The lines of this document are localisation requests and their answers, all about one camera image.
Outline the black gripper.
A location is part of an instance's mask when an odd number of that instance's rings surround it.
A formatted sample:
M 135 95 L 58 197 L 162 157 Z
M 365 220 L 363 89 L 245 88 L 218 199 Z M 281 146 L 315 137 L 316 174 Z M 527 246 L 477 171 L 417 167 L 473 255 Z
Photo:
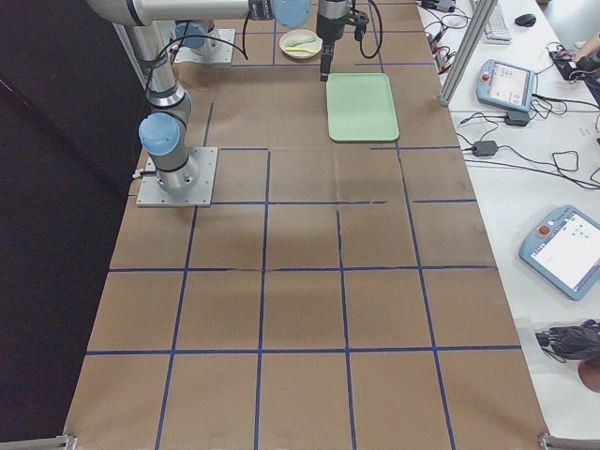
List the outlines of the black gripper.
M 316 34 L 322 39 L 320 81 L 326 83 L 335 53 L 335 42 L 342 38 L 346 25 L 354 27 L 354 39 L 361 41 L 367 31 L 368 15 L 350 0 L 319 0 Z

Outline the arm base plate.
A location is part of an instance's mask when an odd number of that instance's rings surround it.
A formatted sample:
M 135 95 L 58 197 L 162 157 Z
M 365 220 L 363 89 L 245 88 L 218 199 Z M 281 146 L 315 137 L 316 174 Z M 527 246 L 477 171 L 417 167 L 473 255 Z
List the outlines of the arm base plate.
M 202 28 L 187 30 L 184 39 L 185 46 L 175 56 L 175 64 L 189 62 L 203 65 L 229 65 L 232 62 L 234 29 L 214 29 L 209 36 L 217 38 L 217 40 L 205 38 L 202 46 L 198 46 L 201 39 L 199 37 L 189 38 L 191 35 L 204 35 L 204 30 Z
M 155 167 L 149 157 L 144 168 L 136 204 L 139 207 L 209 207 L 211 205 L 218 149 L 187 147 L 187 164 L 176 172 Z

